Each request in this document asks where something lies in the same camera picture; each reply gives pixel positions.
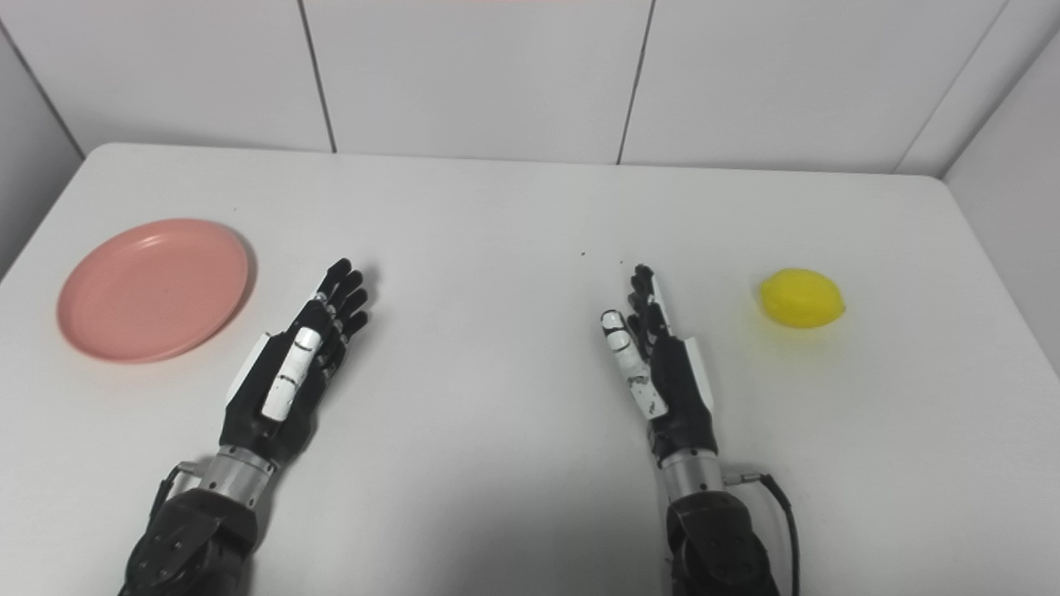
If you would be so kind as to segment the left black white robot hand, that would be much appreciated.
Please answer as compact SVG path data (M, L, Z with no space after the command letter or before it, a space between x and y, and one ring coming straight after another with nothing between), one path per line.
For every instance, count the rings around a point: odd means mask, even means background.
M248 450L270 464L289 464L307 448L323 393L349 341L369 321L368 300L363 271L340 259L287 329L257 341L224 408L224 452Z

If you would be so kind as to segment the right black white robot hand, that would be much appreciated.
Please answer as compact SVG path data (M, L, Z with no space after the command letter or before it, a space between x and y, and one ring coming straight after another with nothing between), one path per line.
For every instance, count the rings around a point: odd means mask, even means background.
M631 276L629 315L606 310L600 325L634 403L648 420L648 443L659 464L673 455L718 453L711 386L696 341L681 339L667 317L658 274L638 264Z

